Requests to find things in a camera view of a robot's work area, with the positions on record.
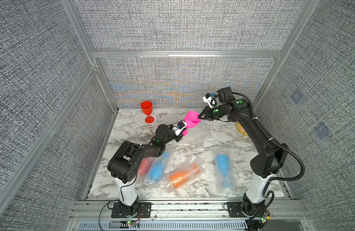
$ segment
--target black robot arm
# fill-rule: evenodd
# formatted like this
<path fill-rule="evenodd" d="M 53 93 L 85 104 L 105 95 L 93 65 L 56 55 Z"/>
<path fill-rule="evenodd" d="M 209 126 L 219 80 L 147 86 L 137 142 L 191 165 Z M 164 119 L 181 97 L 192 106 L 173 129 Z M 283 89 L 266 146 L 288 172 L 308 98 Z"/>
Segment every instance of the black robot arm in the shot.
<path fill-rule="evenodd" d="M 262 178 L 278 173 L 285 162 L 287 152 L 264 137 L 251 118 L 249 103 L 246 99 L 235 99 L 230 87 L 220 89 L 217 93 L 219 101 L 223 104 L 213 108 L 206 106 L 198 118 L 212 121 L 227 116 L 229 121 L 240 123 L 258 152 L 258 155 L 251 160 L 253 172 Z"/>
<path fill-rule="evenodd" d="M 180 121 L 176 125 L 161 124 L 148 144 L 124 141 L 109 161 L 108 171 L 112 177 L 119 178 L 124 184 L 130 182 L 136 176 L 144 158 L 161 156 L 166 144 L 173 140 L 179 142 L 185 130 L 185 121 Z"/>

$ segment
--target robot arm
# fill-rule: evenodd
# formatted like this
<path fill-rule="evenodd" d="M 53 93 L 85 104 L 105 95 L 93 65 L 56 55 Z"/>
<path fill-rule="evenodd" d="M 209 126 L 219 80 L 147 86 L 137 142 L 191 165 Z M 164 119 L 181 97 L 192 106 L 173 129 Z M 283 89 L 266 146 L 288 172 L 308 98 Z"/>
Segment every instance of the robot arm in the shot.
<path fill-rule="evenodd" d="M 231 122 L 237 121 L 243 126 L 249 137 L 252 139 L 258 155 L 251 160 L 253 177 L 248 191 L 243 196 L 241 211 L 244 217 L 251 217 L 252 220 L 263 212 L 273 200 L 265 205 L 265 195 L 271 180 L 297 180 L 304 174 L 304 165 L 294 153 L 289 151 L 288 146 L 279 144 L 274 138 L 268 137 L 267 130 L 259 122 L 251 108 L 250 100 L 244 98 L 235 99 L 230 87 L 222 88 L 215 94 L 207 94 L 203 101 L 208 104 L 199 114 L 199 119 L 208 121 L 219 120 L 227 116 Z M 217 98 L 222 105 L 217 106 Z M 135 144 L 124 141 L 108 164 L 108 170 L 115 178 L 121 192 L 120 207 L 125 215 L 133 216 L 138 207 L 138 197 L 135 193 L 133 183 L 136 180 L 136 173 L 143 158 L 159 157 L 166 149 L 166 144 L 172 140 L 179 142 L 183 137 L 182 132 L 186 129 L 185 121 L 180 121 L 176 125 L 159 125 L 156 136 L 148 144 Z M 287 154 L 291 154 L 299 162 L 301 172 L 292 178 L 274 178 L 275 174 L 283 166 Z"/>
<path fill-rule="evenodd" d="M 135 144 L 130 141 L 121 144 L 107 166 L 120 191 L 118 204 L 121 213 L 134 216 L 138 209 L 138 196 L 133 183 L 136 181 L 136 174 L 142 160 L 161 156 L 166 149 L 166 144 L 173 140 L 179 142 L 185 130 L 185 121 L 180 121 L 176 125 L 161 124 L 156 129 L 156 136 L 148 144 Z"/>
<path fill-rule="evenodd" d="M 249 104 L 244 98 L 235 99 L 230 87 L 220 89 L 218 97 L 223 104 L 213 108 L 206 106 L 198 118 L 212 121 L 228 116 L 229 121 L 240 123 L 252 139 L 258 152 L 258 155 L 251 160 L 253 172 L 262 178 L 266 178 L 271 173 L 276 174 L 283 166 L 287 152 L 264 137 L 254 124 L 250 115 Z"/>

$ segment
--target blue sticker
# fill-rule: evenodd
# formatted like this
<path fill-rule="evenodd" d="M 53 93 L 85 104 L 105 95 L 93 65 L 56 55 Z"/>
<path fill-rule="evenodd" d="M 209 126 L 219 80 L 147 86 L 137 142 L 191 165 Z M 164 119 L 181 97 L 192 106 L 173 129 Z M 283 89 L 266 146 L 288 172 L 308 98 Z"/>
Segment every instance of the blue sticker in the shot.
<path fill-rule="evenodd" d="M 291 95 L 291 99 L 294 101 L 295 104 L 299 104 L 300 100 L 303 98 L 303 93 L 300 89 L 296 89 L 293 94 Z"/>
<path fill-rule="evenodd" d="M 313 128 L 313 131 L 316 133 L 320 140 L 325 140 L 330 137 L 332 134 L 331 130 L 326 126 L 325 122 L 321 121 Z"/>
<path fill-rule="evenodd" d="M 262 83 L 257 82 L 257 83 L 256 83 L 256 90 L 258 90 L 258 89 L 261 87 L 261 85 L 262 85 Z"/>

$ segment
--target yellow bowl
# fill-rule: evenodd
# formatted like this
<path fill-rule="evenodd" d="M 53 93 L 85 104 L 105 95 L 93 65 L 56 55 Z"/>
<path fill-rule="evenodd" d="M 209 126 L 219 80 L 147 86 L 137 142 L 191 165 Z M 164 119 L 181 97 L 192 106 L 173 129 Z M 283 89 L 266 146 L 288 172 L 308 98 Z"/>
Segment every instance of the yellow bowl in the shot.
<path fill-rule="evenodd" d="M 244 128 L 240 125 L 240 123 L 235 122 L 235 127 L 236 127 L 236 129 L 237 129 L 240 133 L 242 133 L 243 135 L 248 136 L 247 132 L 246 132 L 246 131 L 244 130 Z"/>

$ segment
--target wire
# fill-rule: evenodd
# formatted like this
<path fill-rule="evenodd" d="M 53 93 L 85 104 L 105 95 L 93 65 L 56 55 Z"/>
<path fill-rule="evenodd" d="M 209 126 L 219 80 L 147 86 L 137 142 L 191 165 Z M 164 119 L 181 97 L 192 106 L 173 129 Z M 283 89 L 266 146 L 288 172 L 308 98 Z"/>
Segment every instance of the wire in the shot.
<path fill-rule="evenodd" d="M 130 186 L 130 185 L 133 185 L 133 184 L 135 183 L 135 181 L 136 181 L 136 177 L 137 177 L 137 176 L 138 176 L 138 173 L 135 174 L 135 180 L 134 180 L 133 183 L 131 183 L 131 184 L 129 184 L 129 185 L 125 185 L 125 186 L 120 187 L 120 192 L 121 192 L 121 196 L 122 196 L 122 203 L 124 202 L 124 195 L 122 194 L 122 188 L 123 188 L 123 187 Z"/>
<path fill-rule="evenodd" d="M 237 93 L 237 92 L 233 92 L 233 94 L 235 95 L 240 95 L 240 96 L 243 96 L 245 98 L 245 100 L 249 103 L 249 113 L 251 114 L 251 117 L 252 117 L 252 120 L 254 122 L 254 124 L 256 125 L 256 127 L 260 130 L 260 132 L 269 140 L 269 142 L 271 142 L 272 144 L 278 146 L 279 148 L 281 148 L 282 150 L 286 151 L 287 153 L 289 153 L 291 156 L 293 156 L 299 163 L 300 165 L 300 172 L 298 175 L 296 175 L 295 177 L 289 177 L 289 178 L 285 178 L 285 177 L 273 177 L 273 178 L 270 178 L 268 179 L 264 189 L 263 189 L 263 192 L 262 192 L 262 195 L 264 195 L 267 191 L 267 188 L 270 184 L 270 182 L 272 180 L 283 180 L 283 181 L 294 181 L 294 180 L 299 180 L 303 175 L 304 175 L 304 172 L 305 172 L 305 166 L 302 162 L 302 160 L 294 153 L 292 152 L 291 150 L 285 148 L 284 146 L 282 146 L 281 144 L 279 144 L 278 142 L 275 142 L 272 138 L 272 136 L 270 134 L 267 134 L 267 131 L 263 128 L 263 126 L 258 122 L 258 119 L 257 117 L 255 116 L 254 114 L 254 110 L 253 110 L 253 104 L 251 102 L 251 100 L 248 98 L 248 96 L 244 95 L 244 94 L 241 94 L 241 93 Z"/>
<path fill-rule="evenodd" d="M 222 121 L 220 118 L 218 118 L 218 120 Z M 222 122 L 232 122 L 232 121 L 222 121 Z"/>
<path fill-rule="evenodd" d="M 225 208 L 225 205 L 227 206 L 227 202 L 223 204 L 222 207 L 224 208 L 224 210 L 229 211 L 228 209 Z"/>
<path fill-rule="evenodd" d="M 141 221 L 141 218 L 142 218 L 142 212 L 140 211 L 140 209 L 138 209 L 138 211 L 139 211 L 139 218 L 136 220 L 136 222 L 139 220 L 139 222 L 138 222 L 138 224 L 137 225 L 139 225 L 140 224 L 140 221 Z"/>
<path fill-rule="evenodd" d="M 259 211 L 256 215 L 254 215 L 253 217 L 251 217 L 248 221 L 247 221 L 247 225 L 249 224 L 249 222 L 251 222 L 255 217 L 257 217 L 259 214 L 261 214 L 264 210 L 266 210 L 268 208 L 268 206 L 270 206 L 270 204 L 272 203 L 273 199 L 275 198 L 275 193 L 273 191 L 268 191 L 267 195 L 265 196 L 265 198 L 268 198 L 270 193 L 272 194 L 270 201 L 267 203 L 267 205 L 261 210 Z"/>
<path fill-rule="evenodd" d="M 110 202 L 113 202 L 113 203 L 114 203 L 113 206 L 115 206 L 115 204 L 119 204 L 119 203 L 117 203 L 116 201 L 110 201 Z"/>
<path fill-rule="evenodd" d="M 154 221 L 154 220 L 160 221 L 160 220 L 162 220 L 162 219 L 165 219 L 169 214 L 170 214 L 170 213 L 167 213 L 167 215 L 164 216 L 164 217 L 162 217 L 161 219 L 155 219 L 155 218 L 149 218 L 149 219 L 151 219 L 152 221 Z"/>
<path fill-rule="evenodd" d="M 185 121 L 185 120 L 183 119 L 183 120 L 181 120 L 181 121 L 179 121 L 179 122 L 172 123 L 172 124 L 169 124 L 169 125 L 167 125 L 167 126 L 171 126 L 171 125 L 174 125 L 174 124 L 178 124 L 178 123 L 180 123 L 180 122 L 182 122 L 182 121 Z"/>
<path fill-rule="evenodd" d="M 103 206 L 103 208 L 101 209 L 101 212 L 99 213 L 98 224 L 99 224 L 99 228 L 101 229 L 101 231 L 104 231 L 104 230 L 102 229 L 102 227 L 101 227 L 101 222 L 100 222 L 101 213 L 102 213 L 103 209 L 104 209 L 106 206 L 108 207 L 108 204 L 111 203 L 111 202 L 114 202 L 114 203 L 115 203 L 115 201 L 108 201 L 108 203 Z"/>
<path fill-rule="evenodd" d="M 228 220 L 228 219 L 230 219 L 231 217 L 229 216 L 228 218 L 221 218 L 221 217 L 219 217 L 216 213 L 213 213 L 216 217 L 218 217 L 219 219 L 221 219 L 221 220 Z"/>

